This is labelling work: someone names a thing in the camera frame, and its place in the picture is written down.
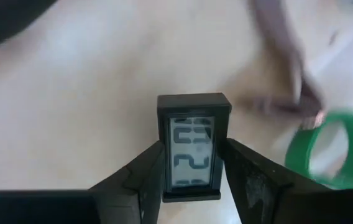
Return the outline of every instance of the green tape roll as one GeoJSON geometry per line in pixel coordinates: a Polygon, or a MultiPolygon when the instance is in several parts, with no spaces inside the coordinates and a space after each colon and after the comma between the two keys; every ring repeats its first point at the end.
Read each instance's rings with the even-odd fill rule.
{"type": "Polygon", "coordinates": [[[324,123],[312,130],[299,130],[293,138],[285,158],[285,166],[303,176],[309,177],[320,184],[329,185],[336,189],[353,188],[353,112],[335,111],[330,112],[324,123]],[[349,146],[347,158],[344,165],[335,177],[327,178],[312,175],[309,172],[309,160],[313,146],[322,129],[335,122],[341,122],[348,136],[349,146]]]}

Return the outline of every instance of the green ring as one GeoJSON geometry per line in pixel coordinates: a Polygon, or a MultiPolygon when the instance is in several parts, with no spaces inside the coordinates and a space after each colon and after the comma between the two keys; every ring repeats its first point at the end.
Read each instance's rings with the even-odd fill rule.
{"type": "Polygon", "coordinates": [[[305,177],[309,177],[320,184],[329,185],[336,189],[353,188],[353,112],[335,111],[327,114],[324,123],[316,129],[299,130],[293,138],[285,158],[285,166],[305,177]],[[322,129],[328,124],[342,122],[348,136],[348,154],[344,165],[332,179],[311,175],[309,160],[313,146],[322,129]]]}

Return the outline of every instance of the digital clock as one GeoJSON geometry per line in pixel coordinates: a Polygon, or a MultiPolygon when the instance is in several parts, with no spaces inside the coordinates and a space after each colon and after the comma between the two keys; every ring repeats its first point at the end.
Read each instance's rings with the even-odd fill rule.
{"type": "Polygon", "coordinates": [[[232,106],[222,93],[162,95],[158,134],[165,146],[164,202],[221,198],[223,161],[232,106]]]}

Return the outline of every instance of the black object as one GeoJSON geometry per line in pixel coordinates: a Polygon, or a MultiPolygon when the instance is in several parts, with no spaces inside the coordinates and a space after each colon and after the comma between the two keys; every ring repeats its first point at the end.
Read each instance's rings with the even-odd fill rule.
{"type": "MultiPolygon", "coordinates": [[[[159,104],[163,105],[160,108],[166,108],[166,103],[159,100],[159,104]]],[[[224,161],[227,181],[242,223],[353,223],[353,190],[331,190],[233,139],[225,138],[217,142],[216,147],[217,156],[224,161]]],[[[165,164],[169,160],[165,157],[166,152],[164,145],[157,141],[89,190],[0,191],[0,224],[156,224],[163,191],[167,190],[163,188],[165,164]]],[[[189,200],[190,192],[184,194],[187,195],[177,195],[171,200],[189,200]]],[[[219,198],[211,196],[203,194],[202,199],[219,198]]]]}
{"type": "Polygon", "coordinates": [[[165,145],[163,202],[221,198],[223,161],[217,149],[226,140],[231,110],[222,93],[158,97],[158,135],[165,145]],[[196,165],[201,155],[203,165],[196,165]],[[189,166],[180,164],[185,161],[189,166]]]}
{"type": "Polygon", "coordinates": [[[56,0],[0,0],[0,43],[24,30],[56,0]]]}

